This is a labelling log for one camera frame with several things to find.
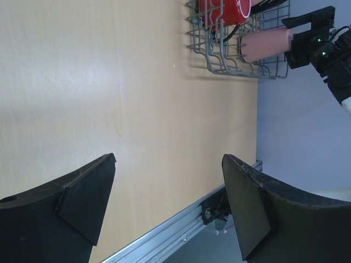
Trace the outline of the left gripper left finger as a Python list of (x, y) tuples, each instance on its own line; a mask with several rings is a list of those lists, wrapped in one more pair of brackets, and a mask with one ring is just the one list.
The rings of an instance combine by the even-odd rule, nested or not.
[(1, 262), (88, 262), (98, 244), (116, 159), (1, 199)]

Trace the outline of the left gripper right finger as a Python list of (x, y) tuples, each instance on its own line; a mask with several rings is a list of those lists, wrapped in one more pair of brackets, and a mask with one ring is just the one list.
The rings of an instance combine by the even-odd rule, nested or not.
[(225, 154), (222, 170), (245, 262), (350, 262), (350, 203), (300, 190)]

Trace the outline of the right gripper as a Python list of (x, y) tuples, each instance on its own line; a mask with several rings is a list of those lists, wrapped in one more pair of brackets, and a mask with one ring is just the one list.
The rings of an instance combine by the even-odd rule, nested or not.
[(311, 25), (311, 30), (293, 35), (291, 49), (285, 53), (291, 69), (311, 64), (322, 78), (350, 79), (350, 26), (333, 33), (324, 28), (334, 26), (335, 11), (328, 6), (281, 20), (286, 28)]

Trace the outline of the pink cup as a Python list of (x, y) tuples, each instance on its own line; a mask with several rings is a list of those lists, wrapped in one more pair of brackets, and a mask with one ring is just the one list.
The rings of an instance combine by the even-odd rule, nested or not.
[(285, 27), (248, 33), (241, 37), (240, 52), (245, 62), (255, 62), (291, 50), (293, 29)]

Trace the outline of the red mug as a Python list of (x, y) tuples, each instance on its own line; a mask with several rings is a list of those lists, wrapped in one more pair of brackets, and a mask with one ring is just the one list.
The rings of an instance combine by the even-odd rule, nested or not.
[(199, 13), (203, 25), (210, 30), (213, 37), (221, 26), (235, 26), (223, 42), (230, 40), (240, 25), (249, 18), (251, 7), (251, 0), (199, 1)]

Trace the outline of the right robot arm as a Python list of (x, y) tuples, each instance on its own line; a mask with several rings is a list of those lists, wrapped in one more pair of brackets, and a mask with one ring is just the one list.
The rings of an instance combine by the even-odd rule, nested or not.
[(282, 19), (289, 29), (310, 24), (310, 30), (293, 35), (285, 57), (291, 69), (313, 65), (337, 102), (350, 113), (350, 26), (336, 29), (334, 19), (333, 6)]

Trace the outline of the aluminium rail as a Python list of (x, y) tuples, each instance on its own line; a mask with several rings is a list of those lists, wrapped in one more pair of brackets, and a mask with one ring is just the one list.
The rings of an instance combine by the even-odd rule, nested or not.
[(224, 185), (219, 186), (104, 262), (163, 262), (206, 227), (201, 217), (201, 203), (223, 188)]

